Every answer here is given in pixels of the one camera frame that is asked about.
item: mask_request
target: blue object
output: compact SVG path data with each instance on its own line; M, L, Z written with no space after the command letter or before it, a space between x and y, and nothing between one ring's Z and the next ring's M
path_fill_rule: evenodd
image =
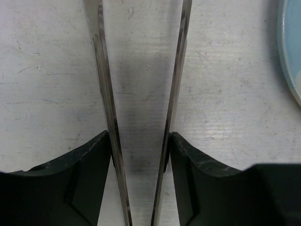
M301 0L280 0L278 51L289 88L301 105Z

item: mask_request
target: metal blade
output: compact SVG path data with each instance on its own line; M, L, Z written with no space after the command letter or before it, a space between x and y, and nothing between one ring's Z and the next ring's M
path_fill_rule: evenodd
M103 1L84 0L84 4L94 44L100 91L103 97L103 105L112 146L112 158L117 175L124 219L126 226L131 226L132 218L127 193L126 175L124 171L124 163L121 152L107 46L104 35Z
M190 19L191 4L192 4L192 0L183 0L180 32L179 32L177 51L175 56L174 74L173 74L172 86L171 86L169 103L168 103L160 166L159 166L158 179L156 185L155 201L154 201L151 224L150 224L151 226L157 226L159 225L160 222L161 190L165 181L164 176L167 168L167 163L169 160L169 151L167 149L167 143L169 140L168 138L170 136L170 133L173 132L174 129L173 128L174 118L175 118L175 112L178 104L181 77L182 77L183 65L184 65L184 59L186 53L187 33L188 33L188 26L189 26L189 19Z

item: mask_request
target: blue plate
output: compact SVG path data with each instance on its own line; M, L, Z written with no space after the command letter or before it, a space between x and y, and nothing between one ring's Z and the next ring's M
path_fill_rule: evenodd
M301 105L301 0L280 0L277 32L281 67Z

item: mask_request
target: white surface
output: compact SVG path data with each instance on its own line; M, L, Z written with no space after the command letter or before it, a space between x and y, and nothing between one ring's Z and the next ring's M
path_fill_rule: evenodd
M105 0L135 226L150 224L180 0ZM282 75L277 0L194 0L175 130L239 169L301 161L301 111ZM0 170L28 170L105 129L81 0L0 1ZM178 225L171 170L162 225ZM123 225L110 168L100 225Z

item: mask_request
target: scratch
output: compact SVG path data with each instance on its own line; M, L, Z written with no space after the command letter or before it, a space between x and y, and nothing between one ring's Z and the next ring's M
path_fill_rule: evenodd
M157 86L153 91L151 91L151 92L147 95L147 97L146 97L146 99L144 100L144 102L148 101L148 100L150 99L152 93L155 92L155 91L156 91L157 89L159 89L160 87L161 87L161 85Z
M73 27L76 32L78 32L78 29L71 23L70 19L68 19L63 13L61 13L60 11L58 11L57 7L55 7L54 5L52 5L48 0L46 0L46 2L48 2L48 4L58 13L58 15L60 15L61 17L63 17L65 19L65 21L71 27Z
M196 51L196 53L198 54L198 57L199 57L200 61L202 62L202 64L204 65L204 67L205 67L205 69L206 69L206 71L207 71L208 75L210 76L210 72L209 72L209 70L208 70L208 68L207 68L206 64L205 64L205 63L204 63L204 61L202 60L202 55L201 55L201 53L200 53L200 52L198 52L198 51ZM208 87L208 85L207 85L207 81L206 81L206 79L205 79L205 76L204 76L204 74L203 74L203 78L204 78L205 85Z
M57 102L54 102L54 101L52 101L52 100L48 100L48 99L43 99L43 98L38 98L39 100L45 100L46 102L49 102L49 103L55 103L55 104L57 104Z
M210 90L212 90L213 88L215 88L215 87L217 87L217 86L218 86L218 85L214 85L214 86L208 87L208 88L202 90L201 92L199 92L198 95L200 96L200 95L202 95L202 94L204 94L204 93L209 93Z
M218 110L217 110L216 112L217 112L217 115L218 115L220 121L222 121L222 119L221 119L221 117L220 117L220 113L218 112ZM232 143L231 143L231 141L229 140L229 136L228 136L228 134L227 134L227 132L226 132L226 129L225 129L225 126L224 126L223 123L222 123L222 127L223 127L223 129L224 129L224 134L226 135L227 140L228 140L228 142L229 142L229 144L230 144L230 147L231 147L231 150L232 150L232 152L233 152L234 158L235 158L235 160L237 161L235 152L234 152L233 147L232 147Z
M136 94L134 94L134 93L116 93L116 94L124 94L124 95L128 94L128 95L133 95L133 96L138 97L138 95L136 95Z
M227 27L228 27L228 29L229 29L229 31L230 31L230 33L231 33L231 28L230 28L230 26L229 26L229 22L228 22L228 18L227 18L227 16L226 16L226 13L224 13L224 18L226 18L226 21L227 21Z
M77 134L77 136L75 138L67 138L65 140L75 140L75 141L81 141L82 139L79 138L80 136L80 132Z
M5 85L5 84L19 84L18 82L0 82L0 85Z
M0 156L1 156L2 158L12 158L12 156L5 155L5 154L0 154Z
M74 74L74 73L54 73L54 74L50 74L50 73L46 73L46 75L71 75L71 74Z
M197 52L201 57L205 58L209 63L211 63L213 66L214 64L207 58L205 57L204 55L202 55L200 52Z
M14 104L32 104L32 102L9 102L9 103L6 103L7 105L14 105Z
M30 68L30 67L26 67L26 68L22 69L21 71L19 71L19 73L25 71L25 70L28 69L28 68Z
M248 125L248 126L244 126L244 127L241 127L241 128L237 128L236 130L242 130L242 129L245 129L245 128L248 128L248 127L251 127L253 125Z

